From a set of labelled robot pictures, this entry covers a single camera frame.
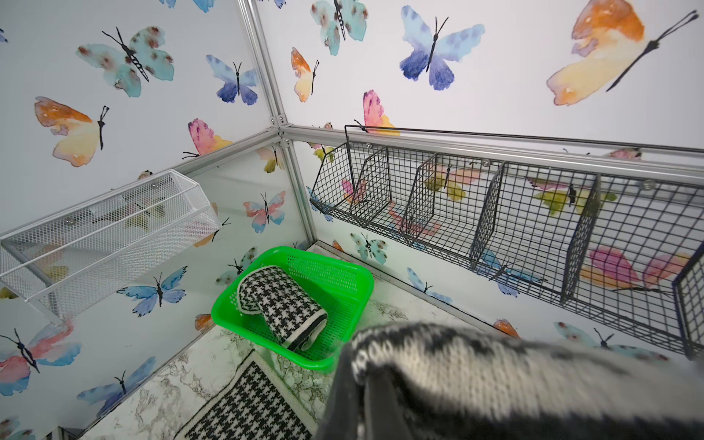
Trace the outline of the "green plastic basket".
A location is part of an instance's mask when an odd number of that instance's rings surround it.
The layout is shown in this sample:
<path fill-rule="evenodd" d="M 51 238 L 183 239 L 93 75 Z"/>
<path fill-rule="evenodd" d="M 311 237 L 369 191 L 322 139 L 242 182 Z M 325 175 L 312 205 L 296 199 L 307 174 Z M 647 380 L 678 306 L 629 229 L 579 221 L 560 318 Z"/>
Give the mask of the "green plastic basket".
<path fill-rule="evenodd" d="M 334 370 L 374 290 L 368 269 L 275 247 L 221 293 L 214 323 L 306 370 Z"/>

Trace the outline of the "black white knitted scarf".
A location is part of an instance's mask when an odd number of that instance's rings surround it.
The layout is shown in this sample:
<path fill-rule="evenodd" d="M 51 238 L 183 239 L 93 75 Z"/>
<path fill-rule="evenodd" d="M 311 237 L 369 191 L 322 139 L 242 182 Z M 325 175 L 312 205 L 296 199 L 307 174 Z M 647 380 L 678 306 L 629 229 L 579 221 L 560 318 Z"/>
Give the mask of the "black white knitted scarf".
<path fill-rule="evenodd" d="M 327 325 L 327 311 L 278 266 L 245 276 L 236 303 L 242 314 L 262 316 L 279 344 L 291 351 L 309 350 Z"/>

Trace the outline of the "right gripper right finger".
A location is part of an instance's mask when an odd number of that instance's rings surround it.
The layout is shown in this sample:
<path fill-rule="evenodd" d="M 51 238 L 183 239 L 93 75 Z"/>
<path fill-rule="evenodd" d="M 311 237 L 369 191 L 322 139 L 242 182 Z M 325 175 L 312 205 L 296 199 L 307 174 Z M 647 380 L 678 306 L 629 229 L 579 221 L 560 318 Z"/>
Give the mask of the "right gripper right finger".
<path fill-rule="evenodd" d="M 365 438 L 414 439 L 403 417 L 391 379 L 367 379 L 365 384 Z"/>

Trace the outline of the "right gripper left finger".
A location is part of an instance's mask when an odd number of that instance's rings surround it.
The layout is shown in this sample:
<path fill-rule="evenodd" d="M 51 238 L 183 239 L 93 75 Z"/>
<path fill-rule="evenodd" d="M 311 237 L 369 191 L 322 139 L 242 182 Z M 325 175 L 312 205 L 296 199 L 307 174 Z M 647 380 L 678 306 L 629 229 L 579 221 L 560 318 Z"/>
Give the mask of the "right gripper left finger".
<path fill-rule="evenodd" d="M 352 352 L 342 351 L 315 440 L 359 439 L 360 387 L 352 368 Z"/>

